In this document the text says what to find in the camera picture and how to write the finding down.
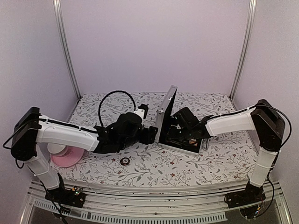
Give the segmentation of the aluminium poker case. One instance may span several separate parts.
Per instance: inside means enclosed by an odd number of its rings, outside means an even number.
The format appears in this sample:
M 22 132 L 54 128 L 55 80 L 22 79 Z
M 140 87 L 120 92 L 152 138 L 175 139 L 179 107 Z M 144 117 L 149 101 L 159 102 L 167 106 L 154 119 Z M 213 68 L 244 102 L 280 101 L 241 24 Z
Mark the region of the aluminium poker case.
M 175 143 L 169 143 L 166 141 L 166 135 L 171 126 L 171 112 L 177 93 L 177 87 L 171 85 L 165 97 L 163 98 L 160 106 L 157 109 L 155 127 L 158 128 L 158 132 L 155 137 L 155 142 L 162 148 L 178 152 L 190 156 L 198 156 L 200 144 L 195 147 L 192 146 L 180 146 Z

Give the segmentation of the single red poker chip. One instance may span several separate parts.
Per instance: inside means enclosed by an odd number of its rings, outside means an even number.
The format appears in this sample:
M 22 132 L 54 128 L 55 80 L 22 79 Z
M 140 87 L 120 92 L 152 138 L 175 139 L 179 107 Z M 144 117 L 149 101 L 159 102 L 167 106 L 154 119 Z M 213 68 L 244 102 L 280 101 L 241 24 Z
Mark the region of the single red poker chip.
M 123 166 L 127 166 L 130 163 L 130 159 L 127 157 L 124 157 L 120 160 L 120 164 Z

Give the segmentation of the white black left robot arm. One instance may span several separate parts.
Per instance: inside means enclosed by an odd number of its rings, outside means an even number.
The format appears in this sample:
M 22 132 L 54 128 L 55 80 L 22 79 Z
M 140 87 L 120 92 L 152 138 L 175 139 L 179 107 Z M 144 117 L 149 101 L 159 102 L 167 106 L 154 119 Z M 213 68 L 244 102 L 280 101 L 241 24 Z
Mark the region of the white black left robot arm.
M 69 191 L 52 169 L 38 144 L 47 143 L 50 153 L 60 154 L 69 147 L 97 154 L 118 153 L 135 143 L 153 144 L 158 128 L 145 127 L 147 106 L 141 105 L 133 112 L 121 114 L 107 127 L 83 127 L 42 115 L 38 107 L 31 107 L 14 126 L 14 132 L 3 143 L 3 148 L 22 161 L 46 189 L 60 203 L 69 199 Z

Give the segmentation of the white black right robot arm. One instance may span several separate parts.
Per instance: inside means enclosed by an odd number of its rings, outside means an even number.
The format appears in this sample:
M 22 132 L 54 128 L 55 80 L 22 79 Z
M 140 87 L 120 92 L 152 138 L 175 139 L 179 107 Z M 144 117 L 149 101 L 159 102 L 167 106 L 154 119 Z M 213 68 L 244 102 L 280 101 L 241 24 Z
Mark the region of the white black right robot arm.
M 201 120 L 184 107 L 172 115 L 166 140 L 190 146 L 191 140 L 198 142 L 224 133 L 256 131 L 260 146 L 258 159 L 248 182 L 249 187 L 241 196 L 245 203 L 252 203 L 259 197 L 259 188 L 274 168 L 278 153 L 287 141 L 283 138 L 287 121 L 288 117 L 265 99 L 236 112 L 205 116 Z

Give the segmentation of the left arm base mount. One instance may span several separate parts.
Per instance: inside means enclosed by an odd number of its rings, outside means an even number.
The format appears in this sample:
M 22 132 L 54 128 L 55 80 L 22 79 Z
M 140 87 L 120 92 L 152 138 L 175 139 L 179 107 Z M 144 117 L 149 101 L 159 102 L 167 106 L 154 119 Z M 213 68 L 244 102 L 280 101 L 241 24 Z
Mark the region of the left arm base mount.
M 83 208 L 86 194 L 82 187 L 74 186 L 66 189 L 61 182 L 56 189 L 46 191 L 45 199 L 58 203 L 59 205 L 69 205 L 76 208 Z

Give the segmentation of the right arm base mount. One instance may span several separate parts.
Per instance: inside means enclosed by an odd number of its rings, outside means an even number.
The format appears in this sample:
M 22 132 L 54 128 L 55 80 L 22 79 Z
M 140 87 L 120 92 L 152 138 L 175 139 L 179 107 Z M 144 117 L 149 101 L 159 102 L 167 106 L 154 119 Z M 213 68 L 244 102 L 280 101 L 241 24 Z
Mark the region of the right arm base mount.
M 249 180 L 244 190 L 227 193 L 224 196 L 224 202 L 229 208 L 249 205 L 261 202 L 266 199 L 263 183 L 255 184 Z

